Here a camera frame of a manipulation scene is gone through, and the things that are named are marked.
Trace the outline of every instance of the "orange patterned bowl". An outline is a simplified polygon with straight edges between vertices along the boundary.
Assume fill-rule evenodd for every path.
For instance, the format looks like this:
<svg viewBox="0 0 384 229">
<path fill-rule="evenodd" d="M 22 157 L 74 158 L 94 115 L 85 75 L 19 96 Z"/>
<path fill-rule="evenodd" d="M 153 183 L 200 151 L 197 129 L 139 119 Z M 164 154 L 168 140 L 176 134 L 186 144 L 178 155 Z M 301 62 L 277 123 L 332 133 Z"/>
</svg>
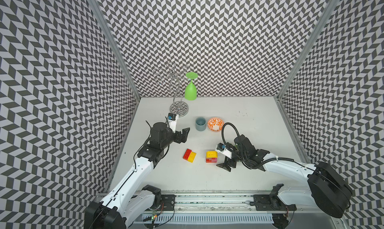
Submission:
<svg viewBox="0 0 384 229">
<path fill-rule="evenodd" d="M 214 132 L 219 132 L 221 128 L 223 128 L 223 124 L 224 124 L 224 121 L 219 117 L 213 117 L 209 119 L 207 123 L 209 130 L 212 130 Z"/>
</svg>

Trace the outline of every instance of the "yellow lego brick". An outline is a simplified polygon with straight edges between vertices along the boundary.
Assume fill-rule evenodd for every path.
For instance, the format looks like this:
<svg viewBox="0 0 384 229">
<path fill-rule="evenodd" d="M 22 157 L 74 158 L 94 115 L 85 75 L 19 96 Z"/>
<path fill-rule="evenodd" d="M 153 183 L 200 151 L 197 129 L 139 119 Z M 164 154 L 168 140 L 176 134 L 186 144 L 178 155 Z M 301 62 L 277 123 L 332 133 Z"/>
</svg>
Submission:
<svg viewBox="0 0 384 229">
<path fill-rule="evenodd" d="M 193 162 L 193 160 L 195 159 L 195 156 L 196 156 L 196 153 L 195 152 L 191 152 L 191 154 L 188 157 L 188 161 L 189 162 Z"/>
<path fill-rule="evenodd" d="M 206 158 L 217 158 L 217 151 L 207 151 Z"/>
</svg>

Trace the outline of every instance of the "chrome stand base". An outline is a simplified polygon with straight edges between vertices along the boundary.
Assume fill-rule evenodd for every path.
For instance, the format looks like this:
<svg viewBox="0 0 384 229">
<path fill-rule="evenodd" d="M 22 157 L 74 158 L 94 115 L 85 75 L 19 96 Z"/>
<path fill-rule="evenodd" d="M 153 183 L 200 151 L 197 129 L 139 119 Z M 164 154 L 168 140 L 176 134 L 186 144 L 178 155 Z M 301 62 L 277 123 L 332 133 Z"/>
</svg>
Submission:
<svg viewBox="0 0 384 229">
<path fill-rule="evenodd" d="M 188 113 L 189 107 L 184 101 L 175 101 L 175 103 L 170 105 L 169 111 L 173 114 L 178 114 L 179 117 L 182 117 Z"/>
</svg>

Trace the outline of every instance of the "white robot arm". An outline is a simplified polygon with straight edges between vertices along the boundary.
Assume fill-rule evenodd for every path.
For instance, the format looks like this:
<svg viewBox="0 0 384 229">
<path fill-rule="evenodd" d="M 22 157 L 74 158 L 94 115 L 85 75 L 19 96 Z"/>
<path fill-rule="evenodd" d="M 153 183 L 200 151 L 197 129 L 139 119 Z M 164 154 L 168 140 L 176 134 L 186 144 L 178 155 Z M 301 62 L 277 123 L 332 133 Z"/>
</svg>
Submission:
<svg viewBox="0 0 384 229">
<path fill-rule="evenodd" d="M 236 131 L 235 146 L 225 142 L 226 125 L 232 126 Z M 295 162 L 267 150 L 257 150 L 248 138 L 239 135 L 231 123 L 223 125 L 222 138 L 224 144 L 219 143 L 216 151 L 226 157 L 224 163 L 217 164 L 218 167 L 231 172 L 231 168 L 236 168 L 236 163 L 241 162 L 248 169 L 278 173 L 299 182 L 295 186 L 274 186 L 268 201 L 272 209 L 278 210 L 292 204 L 317 206 L 328 215 L 341 218 L 345 209 L 350 206 L 352 189 L 328 163 L 319 162 L 315 165 Z"/>
<path fill-rule="evenodd" d="M 184 143 L 187 140 L 189 128 L 183 129 L 182 133 L 175 130 L 178 118 L 179 115 L 169 113 L 167 123 L 153 125 L 151 137 L 138 150 L 134 165 L 123 179 L 100 203 L 92 202 L 86 208 L 84 228 L 126 229 L 145 210 L 160 206 L 159 188 L 147 185 L 136 197 L 133 194 L 165 156 L 164 149 L 172 142 Z"/>
</svg>

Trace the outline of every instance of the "chevron pattern wallpaper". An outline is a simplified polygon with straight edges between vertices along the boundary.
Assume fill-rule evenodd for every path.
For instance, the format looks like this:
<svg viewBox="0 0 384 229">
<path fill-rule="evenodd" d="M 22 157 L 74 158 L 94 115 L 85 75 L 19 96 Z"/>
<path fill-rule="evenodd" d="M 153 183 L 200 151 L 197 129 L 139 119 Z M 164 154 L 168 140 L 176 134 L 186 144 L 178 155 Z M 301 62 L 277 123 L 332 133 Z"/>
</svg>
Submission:
<svg viewBox="0 0 384 229">
<path fill-rule="evenodd" d="M 0 0 L 0 228 L 82 228 L 137 104 L 84 0 Z"/>
<path fill-rule="evenodd" d="M 341 0 L 283 98 L 312 162 L 356 197 L 352 228 L 384 228 L 384 0 Z"/>
<path fill-rule="evenodd" d="M 168 61 L 198 96 L 276 95 L 328 1 L 98 0 L 143 97 L 173 95 L 153 72 Z"/>
</svg>

